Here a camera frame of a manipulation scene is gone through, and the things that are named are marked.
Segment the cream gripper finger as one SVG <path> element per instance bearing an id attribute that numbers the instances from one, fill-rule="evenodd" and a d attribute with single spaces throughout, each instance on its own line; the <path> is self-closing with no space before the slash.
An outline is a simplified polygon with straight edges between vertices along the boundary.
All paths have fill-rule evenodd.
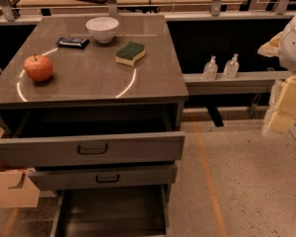
<path id="1" fill-rule="evenodd" d="M 278 33 L 270 41 L 263 44 L 258 49 L 258 54 L 265 57 L 274 57 L 274 56 L 278 57 L 281 37 L 282 37 L 282 33 Z"/>
<path id="2" fill-rule="evenodd" d="M 274 82 L 268 104 L 261 133 L 275 136 L 288 132 L 296 122 L 296 73 Z"/>

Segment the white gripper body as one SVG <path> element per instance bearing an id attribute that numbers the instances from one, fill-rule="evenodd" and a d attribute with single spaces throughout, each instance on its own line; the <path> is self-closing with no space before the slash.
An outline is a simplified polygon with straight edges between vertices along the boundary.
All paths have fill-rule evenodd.
<path id="1" fill-rule="evenodd" d="M 279 46 L 279 62 L 283 68 L 296 72 L 296 15 L 282 32 Z"/>

